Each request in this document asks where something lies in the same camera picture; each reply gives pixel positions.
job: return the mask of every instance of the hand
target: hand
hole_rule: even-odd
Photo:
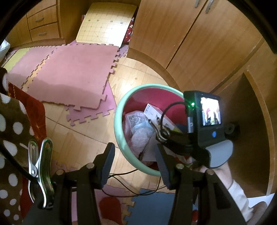
[[[208,168],[205,166],[201,166],[197,169],[195,169],[195,171],[197,172],[201,172],[201,173],[205,173],[205,171]],[[219,179],[221,180],[221,182],[224,184],[224,186],[229,189],[230,186],[232,185],[233,182],[233,178],[231,175],[231,171],[228,165],[228,162],[224,163],[222,166],[213,169],[213,171],[216,173],[216,175],[219,177]]]

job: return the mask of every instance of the camera screen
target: camera screen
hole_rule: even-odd
[[[203,126],[221,124],[218,100],[201,98]]]

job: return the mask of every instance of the white sleeve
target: white sleeve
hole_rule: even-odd
[[[240,209],[245,221],[247,222],[253,216],[253,208],[249,207],[249,200],[245,196],[243,189],[240,185],[233,180],[231,187],[228,189],[229,193],[233,197],[235,203]]]

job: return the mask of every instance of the wooden floor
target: wooden floor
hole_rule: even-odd
[[[120,101],[124,94],[132,88],[141,84],[157,83],[167,85],[167,83],[151,68],[136,60],[122,57],[118,60],[115,73],[109,77],[109,82],[114,94],[116,103]],[[64,163],[67,168],[81,168],[89,162],[93,162],[97,154],[101,154],[108,142],[116,145],[116,154],[113,161],[111,173],[125,173],[135,168],[124,158],[118,148],[114,135],[114,111],[110,115],[102,116],[98,119],[90,120],[86,123],[70,126],[66,120],[67,111],[64,105],[44,103],[46,113],[47,136],[52,139],[54,151],[53,159],[58,163]],[[131,190],[138,192],[140,188],[155,189],[159,177],[153,177],[136,171],[120,177]],[[114,178],[109,179],[109,185],[123,188]],[[160,191],[172,192],[167,188]]]

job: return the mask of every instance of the metal pivot screw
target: metal pivot screw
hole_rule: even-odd
[[[182,163],[176,164],[176,168],[182,170],[185,166]]]
[[[209,175],[214,175],[214,171],[211,170],[211,169],[206,170],[206,172],[207,172],[207,174],[209,174]]]
[[[88,163],[88,164],[86,165],[86,167],[87,167],[88,169],[92,169],[92,168],[94,167],[94,164],[93,164],[92,162],[90,162],[90,163]]]
[[[58,171],[56,172],[56,174],[59,175],[59,176],[62,175],[62,174],[63,174],[63,170],[58,170]]]

